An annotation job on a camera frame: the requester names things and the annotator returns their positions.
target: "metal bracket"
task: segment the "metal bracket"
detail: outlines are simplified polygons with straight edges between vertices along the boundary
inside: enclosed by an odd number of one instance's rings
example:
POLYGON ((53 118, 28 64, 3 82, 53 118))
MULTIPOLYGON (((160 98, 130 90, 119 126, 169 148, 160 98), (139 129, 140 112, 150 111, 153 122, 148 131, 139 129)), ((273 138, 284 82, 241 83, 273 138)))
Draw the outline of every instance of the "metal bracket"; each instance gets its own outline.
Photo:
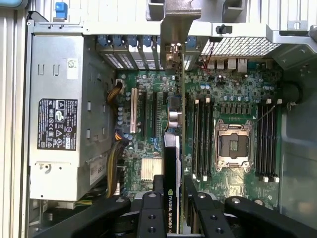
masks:
POLYGON ((165 17, 160 27, 160 64, 166 65, 166 46, 185 43, 194 20, 201 17, 201 9, 192 7, 192 0, 166 0, 165 17))

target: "ventilation grille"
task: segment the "ventilation grille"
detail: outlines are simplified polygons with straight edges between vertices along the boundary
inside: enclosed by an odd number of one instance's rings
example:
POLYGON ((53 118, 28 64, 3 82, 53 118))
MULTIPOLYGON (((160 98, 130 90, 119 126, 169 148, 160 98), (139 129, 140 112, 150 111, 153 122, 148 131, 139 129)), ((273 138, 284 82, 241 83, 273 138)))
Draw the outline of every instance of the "ventilation grille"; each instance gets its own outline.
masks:
POLYGON ((127 66, 128 69, 134 69, 132 63, 130 62, 129 58, 125 54, 118 54, 120 59, 124 62, 125 66, 127 66))
POLYGON ((280 44, 263 37, 225 37, 221 42, 208 41, 202 55, 210 55, 212 46, 212 56, 263 57, 280 44))
POLYGON ((145 69, 143 60, 141 60, 141 59, 135 59, 134 61, 135 61, 135 63, 137 64, 138 69, 145 69))
POLYGON ((184 65, 185 65, 185 70, 188 70, 190 63, 192 62, 193 55, 185 55, 184 59, 184 65))
POLYGON ((110 60, 111 63, 113 63, 113 65, 116 68, 123 68, 123 66, 120 64, 120 62, 114 57, 114 55, 112 54, 105 54, 105 56, 108 58, 108 60, 110 60))

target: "screw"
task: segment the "screw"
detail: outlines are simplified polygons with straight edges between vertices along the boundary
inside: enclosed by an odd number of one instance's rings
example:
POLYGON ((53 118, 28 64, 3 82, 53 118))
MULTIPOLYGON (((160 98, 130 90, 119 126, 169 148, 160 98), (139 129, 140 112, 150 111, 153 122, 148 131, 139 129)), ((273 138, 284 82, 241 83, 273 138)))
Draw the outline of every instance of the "screw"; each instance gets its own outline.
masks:
POLYGON ((157 195, 155 193, 150 193, 149 197, 156 197, 157 195))
POLYGON ((199 196, 200 198, 205 198, 206 197, 206 195, 203 194, 203 193, 198 193, 197 196, 199 196))
POLYGON ((240 200, 238 198, 233 198, 231 201, 235 204, 240 203, 240 200))
POLYGON ((115 202, 124 202, 124 199, 120 197, 115 202))

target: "white sticker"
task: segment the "white sticker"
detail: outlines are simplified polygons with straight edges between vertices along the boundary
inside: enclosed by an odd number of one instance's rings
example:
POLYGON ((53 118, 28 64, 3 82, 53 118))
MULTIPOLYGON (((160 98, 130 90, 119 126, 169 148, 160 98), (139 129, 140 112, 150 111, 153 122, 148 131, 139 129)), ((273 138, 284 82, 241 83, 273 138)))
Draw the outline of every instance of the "white sticker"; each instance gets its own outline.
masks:
POLYGON ((67 79, 78 79, 78 59, 67 59, 67 79))
POLYGON ((90 164, 90 185, 104 174, 106 174, 106 157, 101 157, 90 164))

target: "black label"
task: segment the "black label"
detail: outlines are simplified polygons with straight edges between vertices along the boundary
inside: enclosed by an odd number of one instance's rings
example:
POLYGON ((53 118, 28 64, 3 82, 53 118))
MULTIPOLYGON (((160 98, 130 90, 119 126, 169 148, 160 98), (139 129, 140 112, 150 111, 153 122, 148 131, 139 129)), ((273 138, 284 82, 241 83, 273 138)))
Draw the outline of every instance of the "black label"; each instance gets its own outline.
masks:
POLYGON ((38 149, 76 150, 77 100, 39 102, 38 149))

